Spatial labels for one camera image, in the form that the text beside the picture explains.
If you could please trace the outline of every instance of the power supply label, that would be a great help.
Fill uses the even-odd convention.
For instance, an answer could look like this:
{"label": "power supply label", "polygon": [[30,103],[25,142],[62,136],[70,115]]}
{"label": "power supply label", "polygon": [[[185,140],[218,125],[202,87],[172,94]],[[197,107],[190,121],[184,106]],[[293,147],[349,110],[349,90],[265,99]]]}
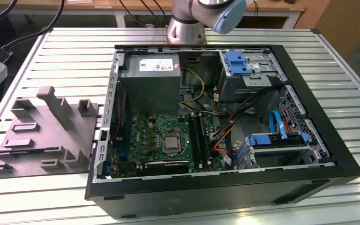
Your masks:
{"label": "power supply label", "polygon": [[146,71],[173,71],[173,60],[172,59],[140,60],[140,72]]}

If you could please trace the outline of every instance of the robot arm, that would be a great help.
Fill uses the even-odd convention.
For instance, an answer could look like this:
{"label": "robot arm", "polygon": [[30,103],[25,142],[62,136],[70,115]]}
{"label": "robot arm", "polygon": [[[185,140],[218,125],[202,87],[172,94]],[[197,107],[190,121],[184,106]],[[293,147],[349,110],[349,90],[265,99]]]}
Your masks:
{"label": "robot arm", "polygon": [[176,0],[166,30],[169,44],[202,44],[204,25],[226,34],[237,26],[246,8],[245,0]]}

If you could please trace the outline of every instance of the aluminum extrusion table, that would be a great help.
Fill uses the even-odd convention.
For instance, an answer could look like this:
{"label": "aluminum extrusion table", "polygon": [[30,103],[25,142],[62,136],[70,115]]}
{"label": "aluminum extrusion table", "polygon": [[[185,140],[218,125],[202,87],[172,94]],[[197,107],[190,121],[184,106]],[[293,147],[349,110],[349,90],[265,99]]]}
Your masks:
{"label": "aluminum extrusion table", "polygon": [[[360,164],[360,79],[323,36],[311,30],[234,30],[225,36],[206,30],[206,39],[209,44],[284,45]],[[69,103],[89,98],[104,104],[114,45],[164,43],[164,29],[56,28],[40,37],[0,104],[0,143],[13,117],[9,109],[16,98],[33,98],[37,87],[50,85],[56,87],[56,95],[66,97]],[[133,220],[113,220],[93,202],[85,201],[85,184],[85,173],[0,180],[0,224],[360,223],[360,178],[297,204]]]}

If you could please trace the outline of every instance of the motherboard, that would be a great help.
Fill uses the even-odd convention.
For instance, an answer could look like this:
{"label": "motherboard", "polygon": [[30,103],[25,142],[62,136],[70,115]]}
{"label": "motherboard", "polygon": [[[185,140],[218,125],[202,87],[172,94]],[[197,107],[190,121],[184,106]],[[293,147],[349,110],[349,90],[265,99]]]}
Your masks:
{"label": "motherboard", "polygon": [[[210,115],[200,117],[204,127],[204,138],[214,131]],[[121,177],[136,177],[140,167],[176,163],[186,168],[185,173],[221,171],[218,154],[200,154],[193,146],[194,130],[189,125],[190,115],[156,115],[132,117],[130,146],[128,152],[118,152],[118,171]]]}

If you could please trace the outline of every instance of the green motherboard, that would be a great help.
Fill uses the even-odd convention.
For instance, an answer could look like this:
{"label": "green motherboard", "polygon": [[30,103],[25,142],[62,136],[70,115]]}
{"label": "green motherboard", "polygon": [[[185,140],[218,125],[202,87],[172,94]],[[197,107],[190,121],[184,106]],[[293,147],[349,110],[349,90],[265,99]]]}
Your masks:
{"label": "green motherboard", "polygon": [[[206,133],[213,132],[210,115],[202,117]],[[129,161],[121,165],[124,177],[134,177],[132,163],[145,161],[188,161],[189,173],[221,171],[220,156],[210,157],[210,165],[194,166],[188,115],[156,115],[132,117]],[[169,143],[168,137],[178,137],[178,145]],[[174,153],[165,152],[168,147],[178,148]]]}

